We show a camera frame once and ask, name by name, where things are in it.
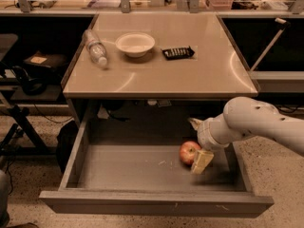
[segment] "cabinet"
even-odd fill
[[[182,141],[196,138],[187,118],[203,115],[204,101],[257,95],[214,13],[105,12],[93,28],[109,69],[93,65],[84,48],[67,80],[79,133],[59,190],[41,193],[47,205],[59,213],[256,217],[273,204],[253,194],[232,145],[200,176],[179,161]],[[115,39],[129,31],[152,35],[153,50],[138,59],[121,54]],[[165,61],[161,48],[180,46],[195,57]],[[121,104],[100,119],[105,101]]]

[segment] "bowl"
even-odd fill
[[[115,42],[116,48],[129,57],[143,57],[155,45],[151,35],[140,32],[123,34]]]

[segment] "tile floor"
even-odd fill
[[[64,121],[68,116],[50,117]],[[37,132],[48,146],[57,144],[61,124],[30,116]],[[0,116],[3,138],[12,119]],[[30,144],[27,137],[17,140]],[[9,168],[13,191],[9,196],[9,225],[33,222],[41,228],[55,227],[304,227],[304,158],[287,148],[260,137],[236,143],[245,161],[254,193],[272,196],[269,210],[258,218],[185,218],[116,215],[55,214],[39,200],[42,190],[57,190],[62,174],[54,157],[18,158]]]

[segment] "apple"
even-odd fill
[[[194,156],[196,154],[196,151],[200,149],[201,147],[197,142],[194,141],[184,142],[180,146],[180,160],[187,165],[191,165],[194,161]]]

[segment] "plastic water bottle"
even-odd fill
[[[105,46],[100,41],[98,35],[92,29],[87,29],[84,32],[85,46],[89,52],[93,63],[99,65],[101,68],[107,68],[107,55]]]

